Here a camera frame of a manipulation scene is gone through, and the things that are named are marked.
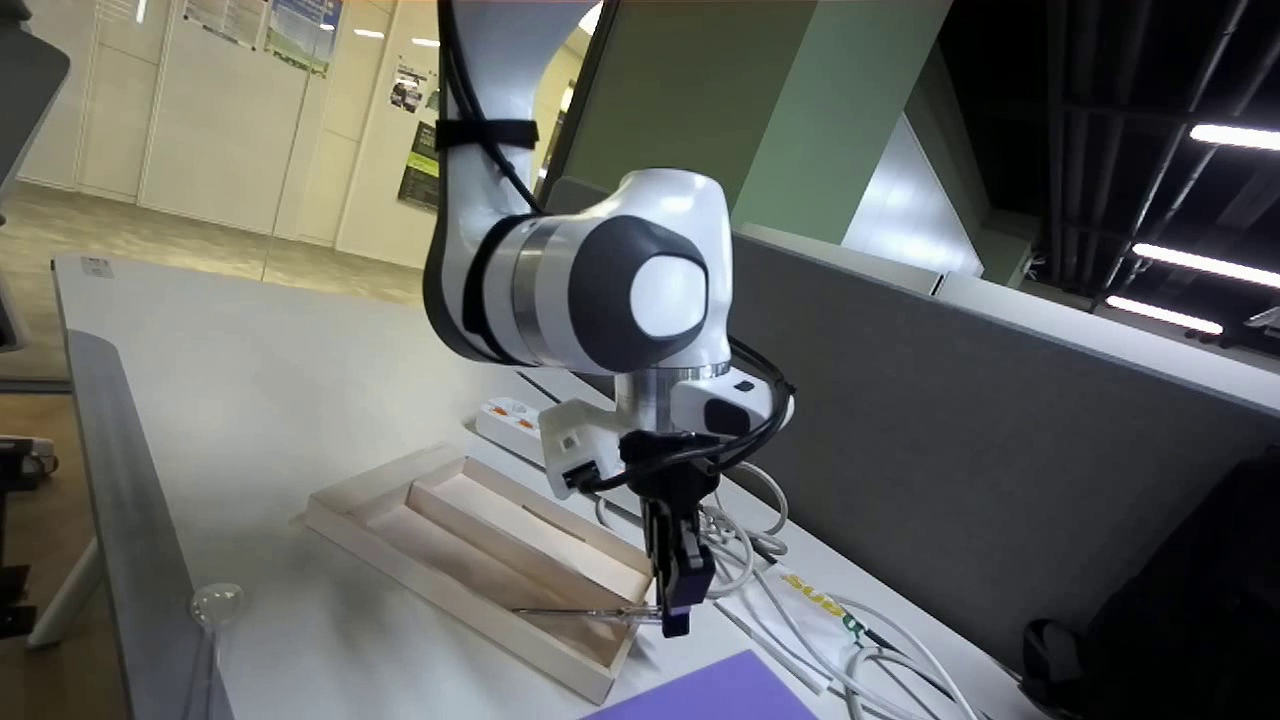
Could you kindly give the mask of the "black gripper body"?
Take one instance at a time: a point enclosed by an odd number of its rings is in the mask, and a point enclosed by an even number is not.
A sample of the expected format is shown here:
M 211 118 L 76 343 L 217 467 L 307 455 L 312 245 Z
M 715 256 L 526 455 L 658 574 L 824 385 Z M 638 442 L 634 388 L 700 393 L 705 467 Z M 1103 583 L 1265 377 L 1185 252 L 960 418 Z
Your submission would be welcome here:
M 621 442 L 624 484 L 640 496 L 649 528 L 696 528 L 700 499 L 722 484 L 714 436 L 634 432 Z

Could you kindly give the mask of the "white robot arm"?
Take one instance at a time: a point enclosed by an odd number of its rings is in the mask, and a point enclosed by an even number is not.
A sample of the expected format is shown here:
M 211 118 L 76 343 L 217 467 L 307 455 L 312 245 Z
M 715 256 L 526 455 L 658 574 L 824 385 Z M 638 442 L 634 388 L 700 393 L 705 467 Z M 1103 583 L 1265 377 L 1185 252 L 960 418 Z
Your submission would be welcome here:
M 537 82 L 592 0 L 436 0 L 442 216 L 424 258 L 436 334 L 486 365 L 567 369 L 615 385 L 613 409 L 542 417 L 559 496 L 640 496 L 660 628 L 707 597 L 700 499 L 715 450 L 767 417 L 734 365 L 734 228 L 723 189 L 640 166 L 586 213 L 548 213 L 537 179 Z

